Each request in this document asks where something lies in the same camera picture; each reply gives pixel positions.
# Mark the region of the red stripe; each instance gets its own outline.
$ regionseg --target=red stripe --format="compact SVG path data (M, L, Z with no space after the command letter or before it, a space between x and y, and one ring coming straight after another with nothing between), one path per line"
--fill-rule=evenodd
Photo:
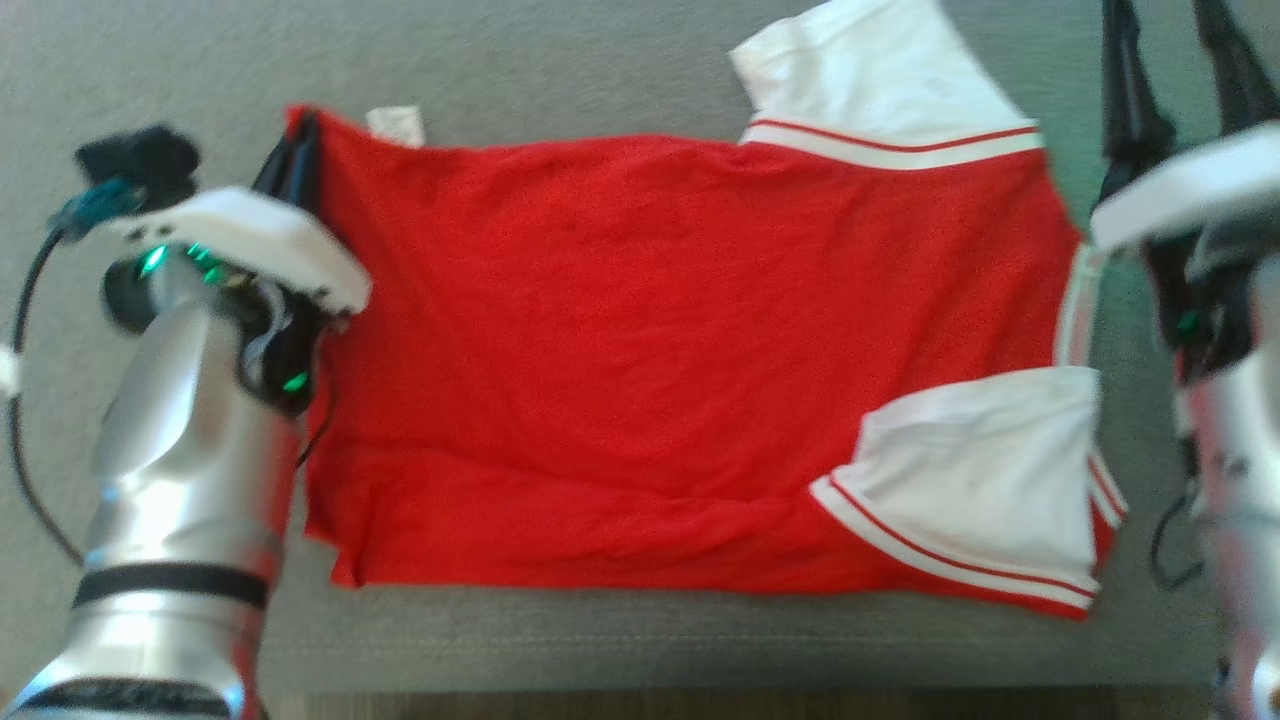
M808 126L801 126L796 123L787 123L783 120L771 120L768 118L759 119L751 123L750 127L758 126L773 126L783 129L795 129L806 132L809 135L818 135L831 140L838 140L841 142L851 142L854 145L861 145L863 147L874 147L876 150L890 150L893 152L929 152L931 150L946 150L947 147L959 147L961 145L973 145L975 142L983 142L987 140L1000 140L1001 137L1012 137L1015 135L1033 135L1036 133L1034 127L1015 128L1015 129L1002 129L998 132L988 132L987 135L975 135L973 137L965 137L961 140L950 140L947 142L938 142L936 145L886 145L883 142L873 142L870 140L863 140L859 137L852 137L847 135L841 135L838 132L831 132L818 128L812 128Z
M1071 592L1078 592L1078 593L1080 593L1080 594L1083 594L1085 597L1093 597L1092 592L1089 592L1087 589L1083 589L1083 588L1079 588L1076 585L1073 585L1071 583L1064 583L1062 580L1055 580L1052 578L1037 578L1034 575L1021 575L1021 574L1018 574L1018 573L1005 573L1005 571L1001 571L1001 570L989 570L987 568L978 568L977 565L968 565L965 562L957 562L957 561L951 560L948 557L943 557L941 555L937 555L936 552L931 552L931 551L928 551L928 550L925 550L925 548L915 544L914 542L904 538L902 536L900 536L899 533L896 533L892 528L890 528L888 525L886 525L884 523L882 523L879 520L879 518L876 518L874 515L872 515L870 511L868 511L867 507L861 502L858 502L858 500L852 495L850 495L849 492L846 492L845 488L840 487L838 483L836 483L833 480L828 480L828 482L831 483L831 487L836 488L836 492L838 492L841 496L844 496L844 498L847 500L855 509L858 509L859 512L861 512L868 520L870 520L872 523L874 523L877 528L879 528L884 533L888 533L893 539L896 539L897 542L900 542L900 543L905 544L906 547L914 550L915 552L919 552L920 555L924 555L927 557L932 557L933 560L937 560L938 562L943 562L946 565L951 565L952 568L959 568L961 570L970 570L973 573L980 573L980 574L984 574L984 575L995 575L997 578L1006 578L1006 579L1010 579L1010 580L1024 580L1024 582L1028 582L1028 583L1039 583L1039 584L1043 584L1043 585L1053 585L1053 587L1069 589ZM963 583L964 580L952 580L952 582ZM1011 591L996 591L996 592L1009 592L1009 593L1011 593Z
M1103 480L1103 478L1106 478L1106 474L1103 474L1102 468L1101 465L1098 465L1098 460L1097 457L1093 456L1093 454L1089 454L1089 473L1093 474L1093 482L1097 483L1100 488L1102 488L1102 495L1107 497L1107 502L1111 503L1111 509L1116 511L1116 515L1124 519L1124 516L1126 515L1126 512L1124 511L1124 505L1121 505L1120 498L1117 498L1115 493L1111 492L1111 483Z

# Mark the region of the garment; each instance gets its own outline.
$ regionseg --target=garment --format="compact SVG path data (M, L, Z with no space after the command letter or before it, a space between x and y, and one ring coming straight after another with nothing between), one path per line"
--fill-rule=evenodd
M374 279L307 468L333 580L1082 618L1125 507L1100 259L1034 123L933 0L831 0L731 58L740 143L408 149L316 110L319 215Z

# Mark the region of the shirt sleeve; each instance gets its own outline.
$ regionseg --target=shirt sleeve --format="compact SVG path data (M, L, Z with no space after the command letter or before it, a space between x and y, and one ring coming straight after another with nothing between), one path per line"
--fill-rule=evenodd
M730 56L756 119L908 147L1033 126L936 0L829 0Z

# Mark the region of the red fabric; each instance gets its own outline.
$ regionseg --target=red fabric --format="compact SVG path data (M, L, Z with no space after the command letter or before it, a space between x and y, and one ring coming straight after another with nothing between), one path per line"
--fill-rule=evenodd
M342 396L307 475L335 583L1083 615L899 564L808 492L865 413L1052 365L1079 237L1043 152L891 172L666 136L410 150L319 119L321 219L374 278L329 348Z

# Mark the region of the gray tablecloth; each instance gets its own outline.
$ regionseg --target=gray tablecloth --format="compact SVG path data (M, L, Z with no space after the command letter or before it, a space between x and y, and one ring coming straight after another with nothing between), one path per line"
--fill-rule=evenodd
M735 138L749 114L724 53L806 0L6 0L0 3L0 295L10 300L45 217L77 192L69 152L160 119L205 149L206 186L251 179L288 101L361 117L422 106L435 143L671 132ZM1096 192L1098 1L952 0L1006 91L1043 122L1078 218ZM1184 137L1216 120L1189 1L1147 0L1155 83ZM1280 10L1240 10L1280 60ZM36 482L73 537L96 502L99 419L131 342L97 310L105 237L58 255L24 368ZM1167 359L1142 273L1107 274L1097 334L1102 445L1133 506L1092 620L1075 624L904 594L759 598L326 585L329 551L291 539L262 678L273 691L694 684L1198 682L1216 653L1203 583L1157 592L1143 555L1181 486ZM0 484L0 687L58 647L77 574Z

